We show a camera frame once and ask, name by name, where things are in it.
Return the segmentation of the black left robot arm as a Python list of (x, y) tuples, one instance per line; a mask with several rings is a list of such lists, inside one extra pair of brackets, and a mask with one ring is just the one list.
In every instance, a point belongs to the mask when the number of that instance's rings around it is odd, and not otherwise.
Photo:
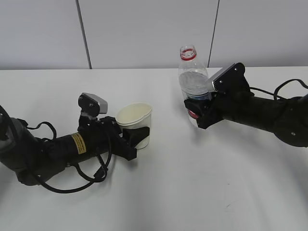
[(67, 167), (75, 167), (89, 183), (104, 180), (112, 155), (128, 161), (137, 157), (137, 145), (150, 135), (146, 125), (120, 128), (115, 118), (96, 118), (82, 112), (76, 133), (53, 138), (37, 138), (28, 123), (0, 110), (0, 161), (15, 172), (20, 183), (47, 186), (47, 181)]

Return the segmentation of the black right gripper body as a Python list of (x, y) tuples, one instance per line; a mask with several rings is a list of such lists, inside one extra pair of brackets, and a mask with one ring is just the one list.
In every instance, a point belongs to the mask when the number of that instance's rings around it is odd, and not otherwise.
[(218, 91), (211, 93), (212, 99), (206, 100), (202, 106), (202, 125), (213, 125), (221, 120), (239, 123), (240, 111), (249, 105), (254, 96), (246, 81), (216, 83)]

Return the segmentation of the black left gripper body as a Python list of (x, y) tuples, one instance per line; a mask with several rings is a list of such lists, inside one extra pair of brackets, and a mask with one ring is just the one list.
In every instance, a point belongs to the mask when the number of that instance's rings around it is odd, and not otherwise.
[(127, 154), (127, 143), (120, 137), (121, 130), (114, 117), (79, 117), (78, 133), (84, 140), (87, 152), (108, 151)]

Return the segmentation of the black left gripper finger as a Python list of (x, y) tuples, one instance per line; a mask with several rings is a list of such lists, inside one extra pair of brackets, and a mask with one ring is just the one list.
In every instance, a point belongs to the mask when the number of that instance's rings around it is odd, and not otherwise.
[(150, 128), (124, 128), (122, 133), (122, 138), (128, 143), (128, 149), (125, 151), (124, 158), (126, 160), (133, 160), (137, 157), (137, 150), (143, 149), (149, 144)]

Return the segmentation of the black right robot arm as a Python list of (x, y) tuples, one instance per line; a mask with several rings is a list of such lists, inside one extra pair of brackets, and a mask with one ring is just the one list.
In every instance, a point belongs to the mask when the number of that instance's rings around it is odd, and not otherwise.
[(222, 120), (273, 133), (294, 147), (308, 145), (308, 97), (289, 99), (256, 97), (250, 90), (214, 92), (211, 100), (186, 99), (185, 107), (195, 115), (199, 128)]

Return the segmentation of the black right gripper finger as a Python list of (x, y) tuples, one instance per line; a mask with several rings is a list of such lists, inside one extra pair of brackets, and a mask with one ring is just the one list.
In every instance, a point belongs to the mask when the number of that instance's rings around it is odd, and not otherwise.
[(217, 122), (217, 115), (210, 107), (210, 100), (186, 99), (184, 104), (199, 128), (208, 128)]

